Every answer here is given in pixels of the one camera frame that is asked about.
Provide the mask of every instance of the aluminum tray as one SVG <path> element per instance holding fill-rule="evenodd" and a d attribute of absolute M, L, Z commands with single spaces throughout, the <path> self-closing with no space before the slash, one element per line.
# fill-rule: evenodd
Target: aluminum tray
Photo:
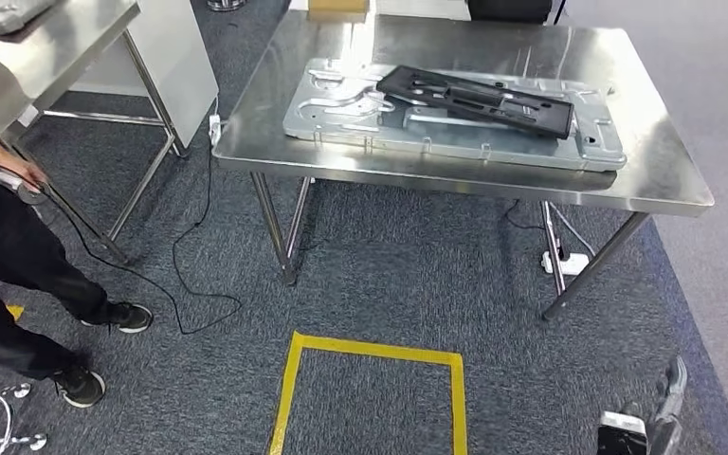
<path fill-rule="evenodd" d="M 375 84 L 393 68 L 350 70 L 339 61 L 311 60 L 283 119 L 285 133 L 315 142 L 595 172 L 617 171 L 627 162 L 604 98 L 583 83 L 438 71 L 572 102 L 571 135 L 555 139 L 386 97 Z"/>

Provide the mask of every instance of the stainless steel table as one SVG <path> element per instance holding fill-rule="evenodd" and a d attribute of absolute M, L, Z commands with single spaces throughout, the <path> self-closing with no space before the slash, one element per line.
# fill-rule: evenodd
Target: stainless steel table
<path fill-rule="evenodd" d="M 617 173 L 574 172 L 300 141 L 283 134 L 282 119 L 305 64 L 314 58 L 358 64 L 407 64 L 529 78 L 585 82 L 607 96 L 628 157 Z M 546 238 L 556 257 L 549 202 L 629 210 L 629 219 L 581 275 L 565 286 L 554 261 L 552 317 L 651 213 L 698 216 L 713 196 L 685 150 L 663 101 L 620 29 L 534 27 L 368 16 L 363 24 L 311 22 L 290 11 L 213 154 L 220 165 L 251 171 L 286 282 L 311 177 L 375 185 L 539 200 Z M 266 173 L 304 176 L 284 240 Z"/>
<path fill-rule="evenodd" d="M 132 38 L 126 32 L 127 26 L 139 13 L 136 0 L 63 0 L 61 4 L 29 23 L 24 30 L 8 37 L 0 37 L 0 139 L 18 155 L 33 159 L 33 154 L 22 147 L 18 139 L 40 116 L 154 126 L 165 133 L 165 144 L 141 177 L 118 219 L 106 233 L 70 199 L 63 197 L 53 181 L 49 182 L 58 202 L 70 214 L 79 218 L 122 261 L 126 258 L 114 243 L 118 233 L 166 154 L 171 151 L 181 155 L 180 151 L 183 150 L 172 127 L 171 118 L 138 56 Z M 156 117 L 50 110 L 54 101 L 116 39 L 123 39 L 127 45 Z"/>

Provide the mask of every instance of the person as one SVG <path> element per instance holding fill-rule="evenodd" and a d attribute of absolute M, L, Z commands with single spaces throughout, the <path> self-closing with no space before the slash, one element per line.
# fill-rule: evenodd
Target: person
<path fill-rule="evenodd" d="M 34 190 L 46 182 L 36 165 L 1 146 L 0 167 L 19 175 Z M 101 286 L 68 262 L 63 244 L 35 211 L 1 185 L 0 281 L 53 295 L 87 326 L 110 324 L 123 333 L 135 334 L 152 324 L 148 309 L 110 302 Z M 30 378 L 52 379 L 64 400 L 78 408 L 91 407 L 104 396 L 103 379 L 91 372 L 83 359 L 51 338 L 18 326 L 1 300 L 0 364 Z"/>

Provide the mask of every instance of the cardboard box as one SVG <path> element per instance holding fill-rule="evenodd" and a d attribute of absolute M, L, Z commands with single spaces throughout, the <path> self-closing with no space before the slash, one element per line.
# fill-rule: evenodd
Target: cardboard box
<path fill-rule="evenodd" d="M 309 11 L 367 12 L 370 0 L 308 0 Z"/>

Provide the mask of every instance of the yellow tape square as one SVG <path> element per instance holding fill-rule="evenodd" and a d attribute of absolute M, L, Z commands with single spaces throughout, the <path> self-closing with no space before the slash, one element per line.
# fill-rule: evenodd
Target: yellow tape square
<path fill-rule="evenodd" d="M 300 369 L 300 357 L 303 349 L 316 349 L 334 353 L 353 355 L 372 355 L 376 357 L 395 358 L 412 362 L 434 363 L 450 367 L 450 402 L 452 413 L 453 455 L 467 455 L 467 422 L 464 408 L 464 363 L 457 353 L 431 351 L 427 349 L 405 348 L 387 344 L 365 343 L 349 339 L 312 337 L 297 331 L 291 337 L 286 368 L 283 372 L 281 403 L 278 406 L 278 417 L 272 435 L 269 455 L 282 455 L 285 443 L 286 426 L 288 425 L 291 402 L 297 383 L 297 372 Z"/>

